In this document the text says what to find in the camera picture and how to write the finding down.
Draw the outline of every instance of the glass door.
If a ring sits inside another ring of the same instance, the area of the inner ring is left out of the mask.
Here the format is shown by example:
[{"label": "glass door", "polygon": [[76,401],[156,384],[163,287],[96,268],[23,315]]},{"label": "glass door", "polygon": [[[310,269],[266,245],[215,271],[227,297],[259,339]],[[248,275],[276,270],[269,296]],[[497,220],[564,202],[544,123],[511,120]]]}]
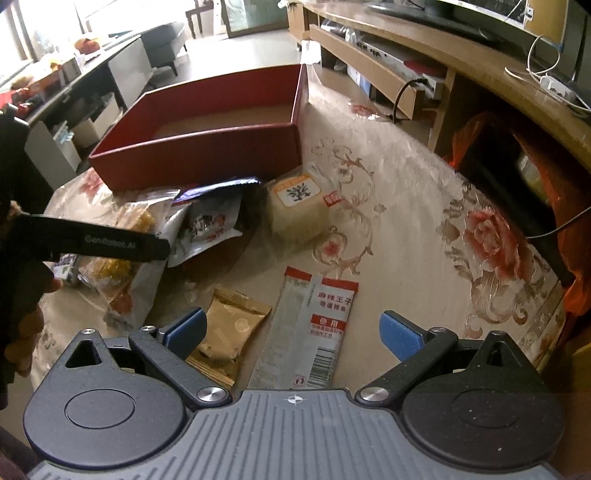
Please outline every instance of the glass door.
[{"label": "glass door", "polygon": [[277,0],[222,0],[228,37],[287,28],[287,10]]}]

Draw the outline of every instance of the barcode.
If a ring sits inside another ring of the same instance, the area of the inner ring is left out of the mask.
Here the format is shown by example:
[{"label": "barcode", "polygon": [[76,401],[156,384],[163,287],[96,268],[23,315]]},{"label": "barcode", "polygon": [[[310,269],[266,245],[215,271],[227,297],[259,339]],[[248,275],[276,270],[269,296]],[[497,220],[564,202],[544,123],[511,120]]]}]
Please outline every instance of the barcode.
[{"label": "barcode", "polygon": [[335,361],[335,351],[327,348],[318,347],[312,370],[306,382],[308,387],[326,388],[329,384],[330,376]]}]

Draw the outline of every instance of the tv stand shelf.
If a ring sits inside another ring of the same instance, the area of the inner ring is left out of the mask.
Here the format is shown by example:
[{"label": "tv stand shelf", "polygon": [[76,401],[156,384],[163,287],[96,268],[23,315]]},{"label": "tv stand shelf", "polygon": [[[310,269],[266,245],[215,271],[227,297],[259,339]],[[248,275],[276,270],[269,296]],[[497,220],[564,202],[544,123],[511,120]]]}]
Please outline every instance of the tv stand shelf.
[{"label": "tv stand shelf", "polygon": [[[316,40],[337,57],[354,56],[356,47],[342,42],[336,48],[331,37],[319,34],[313,26],[324,18],[394,41],[445,64],[446,87],[428,144],[438,155],[451,152],[453,134],[468,119],[485,109],[494,110],[495,102],[502,103],[498,102],[501,98],[548,132],[591,172],[591,127],[568,107],[540,92],[533,80],[518,80],[505,73],[508,67],[527,75],[522,62],[467,38],[374,13],[361,4],[299,0],[290,8],[290,18],[300,19],[297,24],[290,23],[294,36],[299,41]],[[360,67],[359,73],[371,82],[371,71]],[[399,83],[400,78],[391,74],[393,83]]]}]

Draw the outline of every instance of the gray sofa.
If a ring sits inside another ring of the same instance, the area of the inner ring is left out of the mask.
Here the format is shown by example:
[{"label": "gray sofa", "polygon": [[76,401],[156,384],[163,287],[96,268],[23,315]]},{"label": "gray sofa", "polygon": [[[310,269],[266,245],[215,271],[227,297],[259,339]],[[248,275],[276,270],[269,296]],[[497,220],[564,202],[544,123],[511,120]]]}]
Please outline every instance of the gray sofa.
[{"label": "gray sofa", "polygon": [[177,68],[174,65],[174,59],[178,52],[185,46],[187,34],[185,24],[180,21],[174,21],[168,24],[159,25],[141,34],[144,48],[148,54],[150,65],[155,68],[171,67],[173,73],[178,75]]}]

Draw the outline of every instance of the red box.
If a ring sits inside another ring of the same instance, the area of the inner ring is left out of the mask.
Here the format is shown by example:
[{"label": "red box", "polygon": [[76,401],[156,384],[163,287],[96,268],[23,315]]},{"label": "red box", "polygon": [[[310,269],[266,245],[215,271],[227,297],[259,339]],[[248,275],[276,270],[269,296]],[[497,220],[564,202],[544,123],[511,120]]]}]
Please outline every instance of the red box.
[{"label": "red box", "polygon": [[305,65],[248,70],[144,94],[89,160],[115,191],[271,180],[301,165]]}]

